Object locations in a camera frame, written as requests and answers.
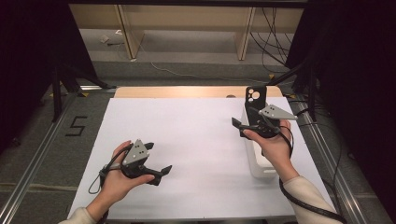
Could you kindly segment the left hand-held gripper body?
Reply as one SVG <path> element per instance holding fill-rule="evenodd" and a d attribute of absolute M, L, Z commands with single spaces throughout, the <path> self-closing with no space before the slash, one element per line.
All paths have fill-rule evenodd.
<path fill-rule="evenodd" d="M 140 139 L 128 146 L 127 153 L 121 160 L 120 169 L 128 178 L 138 178 L 142 175 L 153 175 L 154 178 L 148 183 L 153 186 L 159 186 L 162 180 L 162 174 L 159 171 L 149 169 L 145 166 L 146 160 L 149 158 L 149 150 L 147 150 Z"/>

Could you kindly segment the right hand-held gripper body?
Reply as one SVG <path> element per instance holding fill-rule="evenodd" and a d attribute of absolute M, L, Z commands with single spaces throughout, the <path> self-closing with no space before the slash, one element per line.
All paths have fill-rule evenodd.
<path fill-rule="evenodd" d="M 267 105 L 261 109 L 261 112 L 268 132 L 268 137 L 264 138 L 274 137 L 280 132 L 280 121 L 282 119 L 297 120 L 295 115 L 275 105 Z"/>

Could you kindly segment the black phone case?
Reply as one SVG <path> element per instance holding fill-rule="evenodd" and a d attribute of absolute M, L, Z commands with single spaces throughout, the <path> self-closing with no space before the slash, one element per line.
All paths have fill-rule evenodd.
<path fill-rule="evenodd" d="M 248 115 L 248 109 L 250 107 L 254 107 L 259 110 L 265 108 L 266 93 L 267 89 L 265 86 L 248 86 L 246 88 L 245 111 L 247 114 L 247 123 L 251 127 L 252 131 L 256 132 L 261 137 L 268 137 L 267 128 L 265 127 L 265 121 L 263 118 L 251 118 Z"/>

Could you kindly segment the white plastic container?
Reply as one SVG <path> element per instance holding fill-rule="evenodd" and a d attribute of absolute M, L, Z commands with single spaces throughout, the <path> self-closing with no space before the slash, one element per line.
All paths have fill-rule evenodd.
<path fill-rule="evenodd" d="M 242 115 L 242 123 L 248 125 L 246 111 Z M 256 178 L 272 178 L 276 176 L 274 166 L 262 155 L 262 148 L 258 143 L 244 138 L 247 160 L 251 174 Z"/>

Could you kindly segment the person's right hand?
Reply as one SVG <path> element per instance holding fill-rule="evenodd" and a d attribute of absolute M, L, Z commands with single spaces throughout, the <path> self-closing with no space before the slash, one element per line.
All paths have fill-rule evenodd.
<path fill-rule="evenodd" d="M 290 160 L 291 133 L 288 120 L 280 121 L 280 131 L 281 133 L 273 138 L 262 138 L 251 130 L 244 130 L 243 133 L 259 144 L 263 155 L 272 163 L 282 182 L 286 183 L 299 176 L 299 173 Z"/>

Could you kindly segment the person's left hand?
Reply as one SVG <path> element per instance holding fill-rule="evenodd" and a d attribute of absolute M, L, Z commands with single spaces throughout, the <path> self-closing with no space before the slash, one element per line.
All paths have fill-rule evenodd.
<path fill-rule="evenodd" d="M 146 184 L 153 179 L 153 175 L 141 175 L 136 178 L 128 178 L 122 171 L 112 170 L 107 174 L 101 191 L 92 203 L 96 203 L 100 207 L 108 209 L 114 203 L 122 200 L 130 190 Z"/>

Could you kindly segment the white board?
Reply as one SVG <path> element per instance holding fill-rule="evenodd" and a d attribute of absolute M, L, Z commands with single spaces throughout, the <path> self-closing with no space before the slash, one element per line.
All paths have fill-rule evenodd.
<path fill-rule="evenodd" d="M 113 98 L 109 101 L 73 208 L 87 205 L 94 179 L 126 140 L 151 142 L 146 165 L 171 169 L 160 185 L 133 189 L 114 204 L 114 221 L 285 217 L 293 213 L 278 179 L 256 178 L 232 125 L 242 98 Z"/>

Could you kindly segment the black metal stand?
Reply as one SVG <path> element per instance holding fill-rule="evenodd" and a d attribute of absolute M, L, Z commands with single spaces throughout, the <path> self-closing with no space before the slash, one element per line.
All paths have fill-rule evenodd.
<path fill-rule="evenodd" d="M 316 69 L 307 59 L 303 60 L 301 63 L 291 68 L 288 72 L 276 77 L 268 82 L 268 86 L 275 86 L 281 82 L 287 80 L 288 78 L 296 76 L 292 84 L 292 88 L 295 92 L 301 93 L 304 88 L 308 90 L 308 103 L 307 109 L 310 118 L 316 121 L 315 114 L 315 99 L 317 90 L 317 80 L 316 80 Z"/>
<path fill-rule="evenodd" d="M 52 119 L 53 122 L 57 121 L 63 113 L 61 85 L 64 85 L 68 92 L 80 93 L 82 91 L 82 88 L 81 85 L 78 83 L 78 78 L 86 79 L 98 86 L 100 89 L 116 89 L 116 86 L 109 85 L 104 81 L 100 80 L 98 77 L 89 73 L 85 73 L 75 66 L 66 63 L 60 63 L 56 65 L 51 75 L 54 108 L 54 114 Z"/>

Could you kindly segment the light wooden table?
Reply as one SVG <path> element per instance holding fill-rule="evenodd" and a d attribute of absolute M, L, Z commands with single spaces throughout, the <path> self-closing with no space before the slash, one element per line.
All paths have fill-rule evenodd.
<path fill-rule="evenodd" d="M 245 86 L 119 87 L 115 98 L 242 98 Z"/>

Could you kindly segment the black curtain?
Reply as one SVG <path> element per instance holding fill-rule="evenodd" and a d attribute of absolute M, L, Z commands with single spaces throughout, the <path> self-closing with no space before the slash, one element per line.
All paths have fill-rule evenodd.
<path fill-rule="evenodd" d="M 307 0 L 288 67 L 321 31 L 319 94 L 396 224 L 396 0 Z"/>
<path fill-rule="evenodd" d="M 0 0 L 0 152 L 17 137 L 54 68 L 96 72 L 67 0 Z"/>

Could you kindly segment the beige wooden desk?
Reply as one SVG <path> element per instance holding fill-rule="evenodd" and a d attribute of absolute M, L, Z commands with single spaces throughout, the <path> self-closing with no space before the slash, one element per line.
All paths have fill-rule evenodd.
<path fill-rule="evenodd" d="M 124 34 L 130 59 L 137 57 L 148 30 L 233 32 L 237 58 L 243 61 L 248 34 L 268 33 L 270 25 L 278 34 L 293 34 L 303 12 L 282 7 L 187 7 L 143 5 L 71 4 L 80 29 L 113 29 Z"/>

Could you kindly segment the aluminium floor rail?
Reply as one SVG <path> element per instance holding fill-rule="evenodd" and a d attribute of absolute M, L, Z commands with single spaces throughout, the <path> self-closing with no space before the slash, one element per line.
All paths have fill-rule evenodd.
<path fill-rule="evenodd" d="M 299 108 L 299 120 L 304 122 L 301 127 L 306 127 L 309 130 L 331 177 L 329 181 L 325 181 L 325 185 L 332 190 L 338 211 L 347 215 L 351 224 L 368 224 L 359 202 L 339 168 L 343 153 L 342 144 L 339 144 L 338 152 L 332 152 L 323 132 L 320 130 L 321 127 L 328 128 L 330 131 L 332 128 L 329 125 L 314 121 L 315 106 L 309 105 L 308 100 L 301 94 L 296 96 L 296 101 Z"/>
<path fill-rule="evenodd" d="M 35 149 L 34 156 L 27 163 L 21 178 L 15 184 L 15 187 L 10 193 L 4 206 L 0 209 L 0 224 L 9 224 L 12 218 L 14 218 L 26 192 L 30 188 L 36 173 L 47 156 L 54 139 L 64 123 L 65 114 L 68 112 L 71 104 L 74 103 L 77 97 L 78 95 L 76 93 L 69 93 L 65 97 L 64 103 L 61 104 L 61 113 L 55 121 L 50 123 L 46 135 L 43 137 L 40 145 Z"/>

